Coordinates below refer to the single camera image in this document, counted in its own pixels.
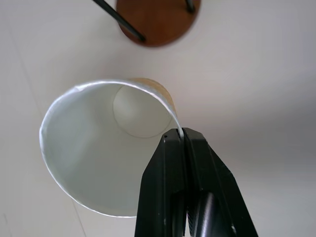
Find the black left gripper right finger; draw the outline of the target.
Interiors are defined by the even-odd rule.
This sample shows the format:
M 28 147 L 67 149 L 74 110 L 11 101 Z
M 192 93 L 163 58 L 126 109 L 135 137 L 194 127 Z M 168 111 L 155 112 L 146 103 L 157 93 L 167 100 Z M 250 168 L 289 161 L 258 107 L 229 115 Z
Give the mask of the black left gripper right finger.
M 206 138 L 184 128 L 189 182 L 188 222 L 193 237 L 256 237 L 232 172 Z

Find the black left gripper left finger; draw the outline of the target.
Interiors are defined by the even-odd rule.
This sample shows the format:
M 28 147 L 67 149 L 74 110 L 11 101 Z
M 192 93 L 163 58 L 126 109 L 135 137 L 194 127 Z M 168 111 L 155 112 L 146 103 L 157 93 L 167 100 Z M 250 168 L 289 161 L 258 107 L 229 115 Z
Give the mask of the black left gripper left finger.
M 177 129 L 164 133 L 144 170 L 135 236 L 182 237 L 186 227 L 184 147 Z

